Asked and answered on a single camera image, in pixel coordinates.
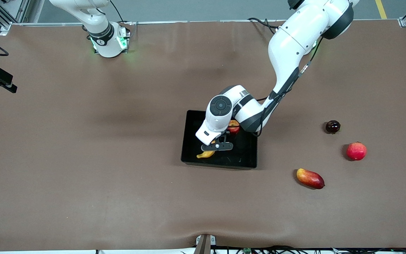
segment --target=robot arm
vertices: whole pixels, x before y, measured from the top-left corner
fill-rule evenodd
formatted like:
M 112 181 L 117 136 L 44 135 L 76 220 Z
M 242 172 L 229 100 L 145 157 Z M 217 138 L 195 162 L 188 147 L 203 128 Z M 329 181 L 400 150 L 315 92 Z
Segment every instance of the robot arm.
M 76 17 L 90 34 L 95 50 L 105 58 L 113 58 L 127 50 L 129 34 L 116 22 L 109 22 L 97 8 L 110 0 L 50 0 L 50 2 Z
M 353 5 L 359 0 L 288 0 L 296 12 L 269 42 L 269 59 L 277 82 L 263 104 L 241 85 L 225 88 L 208 104 L 206 118 L 196 137 L 206 146 L 222 135 L 234 117 L 247 132 L 258 132 L 298 79 L 299 63 L 319 36 L 333 39 L 353 20 Z

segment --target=yellow floor line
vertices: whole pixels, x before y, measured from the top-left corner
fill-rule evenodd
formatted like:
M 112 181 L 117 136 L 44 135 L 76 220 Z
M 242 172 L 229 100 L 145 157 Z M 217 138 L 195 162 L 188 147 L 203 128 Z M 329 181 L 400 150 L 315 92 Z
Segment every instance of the yellow floor line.
M 375 3 L 377 4 L 377 8 L 379 9 L 380 17 L 382 19 L 387 19 L 385 8 L 383 8 L 382 0 L 375 0 Z

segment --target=brown tablecloth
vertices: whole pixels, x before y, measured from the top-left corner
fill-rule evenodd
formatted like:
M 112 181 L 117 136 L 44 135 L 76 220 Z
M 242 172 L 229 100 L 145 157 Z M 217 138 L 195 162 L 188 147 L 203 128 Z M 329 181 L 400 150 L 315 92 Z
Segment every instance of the brown tablecloth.
M 220 246 L 406 247 L 406 29 L 354 21 L 324 40 L 258 141 L 258 168 L 180 162 L 188 109 L 275 75 L 251 23 L 140 25 L 105 59 L 80 27 L 13 26 L 0 67 L 0 250 Z M 322 124 L 338 120 L 328 135 Z M 363 161 L 343 157 L 360 141 Z M 311 190 L 295 169 L 318 172 Z

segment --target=red apple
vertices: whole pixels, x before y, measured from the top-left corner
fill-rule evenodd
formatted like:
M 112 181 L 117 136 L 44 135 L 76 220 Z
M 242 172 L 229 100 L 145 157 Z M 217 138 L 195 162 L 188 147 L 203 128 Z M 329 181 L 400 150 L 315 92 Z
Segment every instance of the red apple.
M 314 189 L 321 189 L 325 186 L 324 179 L 318 173 L 306 169 L 297 170 L 297 179 L 300 183 Z
M 236 135 L 239 132 L 239 130 L 240 130 L 239 123 L 236 120 L 231 120 L 230 123 L 228 124 L 228 131 L 230 132 L 230 135 Z
M 347 156 L 354 161 L 362 160 L 366 153 L 366 146 L 359 142 L 351 143 L 347 148 Z

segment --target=yellow banana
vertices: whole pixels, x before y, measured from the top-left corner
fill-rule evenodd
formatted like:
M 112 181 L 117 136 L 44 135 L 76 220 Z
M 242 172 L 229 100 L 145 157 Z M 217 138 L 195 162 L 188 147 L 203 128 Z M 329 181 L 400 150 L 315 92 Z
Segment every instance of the yellow banana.
M 213 156 L 215 153 L 216 153 L 216 151 L 204 151 L 202 154 L 197 155 L 197 159 L 209 158 L 209 157 Z

